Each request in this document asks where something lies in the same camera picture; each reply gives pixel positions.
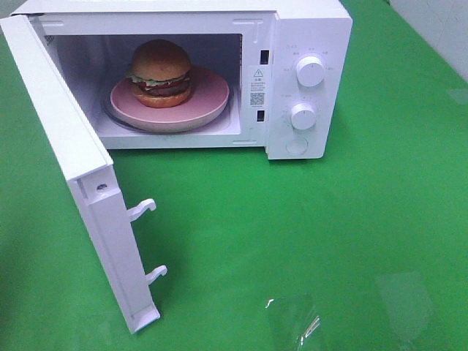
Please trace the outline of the white microwave door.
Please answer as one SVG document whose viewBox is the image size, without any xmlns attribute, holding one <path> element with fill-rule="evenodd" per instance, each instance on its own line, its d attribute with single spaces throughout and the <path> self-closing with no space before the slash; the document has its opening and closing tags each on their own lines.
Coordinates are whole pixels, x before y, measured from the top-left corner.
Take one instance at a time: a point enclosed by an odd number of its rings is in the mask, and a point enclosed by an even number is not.
<svg viewBox="0 0 468 351">
<path fill-rule="evenodd" d="M 47 52 L 40 25 L 13 15 L 1 20 L 1 28 L 127 327 L 135 333 L 160 317 L 149 286 L 167 267 L 145 273 L 131 226 L 156 203 L 147 199 L 126 207 L 113 160 Z"/>
</svg>

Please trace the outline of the upper white microwave knob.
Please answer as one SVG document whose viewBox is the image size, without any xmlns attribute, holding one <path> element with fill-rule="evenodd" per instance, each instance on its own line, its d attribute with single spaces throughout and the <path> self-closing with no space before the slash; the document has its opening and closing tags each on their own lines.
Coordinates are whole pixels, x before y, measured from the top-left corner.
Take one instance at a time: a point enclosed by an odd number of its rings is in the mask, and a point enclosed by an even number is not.
<svg viewBox="0 0 468 351">
<path fill-rule="evenodd" d="M 317 54 L 310 53 L 297 61 L 295 71 L 302 86 L 314 87 L 325 78 L 325 63 Z"/>
</svg>

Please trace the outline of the pink plate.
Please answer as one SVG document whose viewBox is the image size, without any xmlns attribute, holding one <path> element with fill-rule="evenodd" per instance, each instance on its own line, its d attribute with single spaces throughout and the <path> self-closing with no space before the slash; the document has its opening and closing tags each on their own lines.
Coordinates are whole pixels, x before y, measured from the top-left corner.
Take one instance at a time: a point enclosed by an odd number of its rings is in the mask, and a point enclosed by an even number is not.
<svg viewBox="0 0 468 351">
<path fill-rule="evenodd" d="M 227 81 L 209 69 L 195 66 L 190 72 L 192 91 L 175 107 L 148 107 L 133 95 L 131 83 L 124 79 L 110 93 L 114 116 L 124 123 L 147 132 L 187 132 L 211 123 L 227 105 L 230 88 Z"/>
</svg>

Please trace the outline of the lower white microwave knob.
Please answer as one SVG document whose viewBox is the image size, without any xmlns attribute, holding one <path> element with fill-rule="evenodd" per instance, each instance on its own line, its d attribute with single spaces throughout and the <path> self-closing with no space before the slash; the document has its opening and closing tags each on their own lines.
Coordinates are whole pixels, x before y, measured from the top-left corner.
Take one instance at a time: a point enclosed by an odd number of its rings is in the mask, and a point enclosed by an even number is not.
<svg viewBox="0 0 468 351">
<path fill-rule="evenodd" d="M 308 130 L 316 124 L 317 113 L 310 104 L 299 103 L 292 107 L 290 120 L 294 129 Z"/>
</svg>

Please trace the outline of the white warning label sticker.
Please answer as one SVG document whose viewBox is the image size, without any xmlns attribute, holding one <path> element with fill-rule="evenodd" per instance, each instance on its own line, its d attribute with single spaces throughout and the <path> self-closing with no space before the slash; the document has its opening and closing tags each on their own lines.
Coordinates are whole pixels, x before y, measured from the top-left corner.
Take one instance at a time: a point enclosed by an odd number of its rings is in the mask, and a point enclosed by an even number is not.
<svg viewBox="0 0 468 351">
<path fill-rule="evenodd" d="M 267 64 L 249 66 L 247 102 L 248 106 L 266 109 L 271 87 L 271 69 Z"/>
</svg>

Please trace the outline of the burger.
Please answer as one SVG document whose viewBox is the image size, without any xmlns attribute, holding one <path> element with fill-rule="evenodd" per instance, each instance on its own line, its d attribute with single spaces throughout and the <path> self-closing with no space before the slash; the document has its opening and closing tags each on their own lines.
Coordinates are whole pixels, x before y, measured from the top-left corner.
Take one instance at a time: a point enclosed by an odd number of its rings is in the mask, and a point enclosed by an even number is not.
<svg viewBox="0 0 468 351">
<path fill-rule="evenodd" d="M 188 53 L 165 39 L 153 39 L 134 52 L 127 78 L 135 98 L 147 107 L 180 105 L 192 90 Z"/>
</svg>

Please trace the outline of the round white door button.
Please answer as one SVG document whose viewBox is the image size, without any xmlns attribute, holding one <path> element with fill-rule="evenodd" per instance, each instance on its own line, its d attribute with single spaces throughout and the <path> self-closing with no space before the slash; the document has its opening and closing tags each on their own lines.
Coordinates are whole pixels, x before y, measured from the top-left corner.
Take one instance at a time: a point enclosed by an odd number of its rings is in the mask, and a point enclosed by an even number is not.
<svg viewBox="0 0 468 351">
<path fill-rule="evenodd" d="M 294 138 L 286 143 L 286 149 L 292 155 L 304 154 L 307 148 L 308 141 L 303 137 Z"/>
</svg>

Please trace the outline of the white microwave oven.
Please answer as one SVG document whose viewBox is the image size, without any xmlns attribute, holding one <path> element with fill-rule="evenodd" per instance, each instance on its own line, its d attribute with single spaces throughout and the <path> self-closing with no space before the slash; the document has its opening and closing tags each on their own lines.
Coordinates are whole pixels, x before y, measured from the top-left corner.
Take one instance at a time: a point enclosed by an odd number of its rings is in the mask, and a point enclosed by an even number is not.
<svg viewBox="0 0 468 351">
<path fill-rule="evenodd" d="M 27 1 L 11 15 L 40 25 L 45 47 L 105 149 L 263 147 L 269 159 L 314 159 L 324 154 L 352 18 L 339 1 Z M 194 66 L 222 76 L 237 96 L 237 135 L 104 135 L 96 127 L 103 104 L 129 70 L 132 54 L 151 39 L 180 45 Z M 325 78 L 302 86 L 297 61 L 310 53 L 325 63 Z M 249 66 L 267 64 L 266 109 L 247 102 Z M 291 109 L 310 104 L 308 130 L 294 129 Z M 286 143 L 303 137 L 304 154 Z"/>
</svg>

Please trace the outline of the glass microwave turntable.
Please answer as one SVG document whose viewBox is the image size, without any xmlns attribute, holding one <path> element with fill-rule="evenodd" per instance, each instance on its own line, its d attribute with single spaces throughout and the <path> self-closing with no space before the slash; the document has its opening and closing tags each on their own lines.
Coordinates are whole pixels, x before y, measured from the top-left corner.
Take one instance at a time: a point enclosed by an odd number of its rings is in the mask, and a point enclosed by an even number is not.
<svg viewBox="0 0 468 351">
<path fill-rule="evenodd" d="M 237 96 L 230 95 L 222 114 L 205 126 L 177 133 L 147 132 L 132 127 L 114 116 L 110 99 L 103 104 L 105 112 L 103 117 L 97 119 L 96 127 L 104 135 L 120 134 L 146 134 L 146 135 L 237 135 L 241 132 L 238 118 Z"/>
</svg>

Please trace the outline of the white microwave knob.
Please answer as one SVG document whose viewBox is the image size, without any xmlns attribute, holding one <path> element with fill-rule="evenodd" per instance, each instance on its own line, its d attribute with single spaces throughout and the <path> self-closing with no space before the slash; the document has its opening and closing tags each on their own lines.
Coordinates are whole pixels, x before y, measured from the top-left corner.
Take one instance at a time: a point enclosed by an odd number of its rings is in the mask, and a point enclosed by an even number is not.
<svg viewBox="0 0 468 351">
<path fill-rule="evenodd" d="M 325 63 L 317 54 L 310 53 L 297 61 L 295 71 L 302 86 L 314 87 L 325 78 Z"/>
<path fill-rule="evenodd" d="M 299 103 L 292 107 L 290 120 L 294 129 L 308 130 L 316 124 L 317 113 L 310 104 Z"/>
</svg>

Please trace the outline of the green table mat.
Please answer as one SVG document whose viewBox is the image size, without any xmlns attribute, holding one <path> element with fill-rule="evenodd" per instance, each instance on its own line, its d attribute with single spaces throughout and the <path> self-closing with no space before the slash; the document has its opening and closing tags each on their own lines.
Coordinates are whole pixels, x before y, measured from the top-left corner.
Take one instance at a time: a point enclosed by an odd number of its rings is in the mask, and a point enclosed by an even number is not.
<svg viewBox="0 0 468 351">
<path fill-rule="evenodd" d="M 325 156 L 112 151 L 161 318 L 131 334 L 6 43 L 1 348 L 467 348 L 467 85 L 387 1 L 353 19 Z"/>
</svg>

